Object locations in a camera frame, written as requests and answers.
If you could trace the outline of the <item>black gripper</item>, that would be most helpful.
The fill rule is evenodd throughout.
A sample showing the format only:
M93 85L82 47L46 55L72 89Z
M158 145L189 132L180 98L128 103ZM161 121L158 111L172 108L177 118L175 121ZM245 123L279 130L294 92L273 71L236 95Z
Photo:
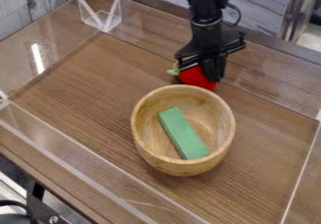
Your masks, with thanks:
M212 82L221 82L227 71L227 57L247 47L247 30L241 27L224 26L219 34L192 37L189 44L176 53L180 72L197 67L203 62L203 69Z

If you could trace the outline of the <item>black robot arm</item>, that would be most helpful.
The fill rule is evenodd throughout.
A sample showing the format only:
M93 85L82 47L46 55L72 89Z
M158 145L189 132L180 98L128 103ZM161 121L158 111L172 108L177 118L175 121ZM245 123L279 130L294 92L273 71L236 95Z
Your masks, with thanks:
M212 89L221 83L229 55L247 48L247 32L236 23L225 23L224 9L241 10L231 0L188 0L192 39L176 53L181 83Z

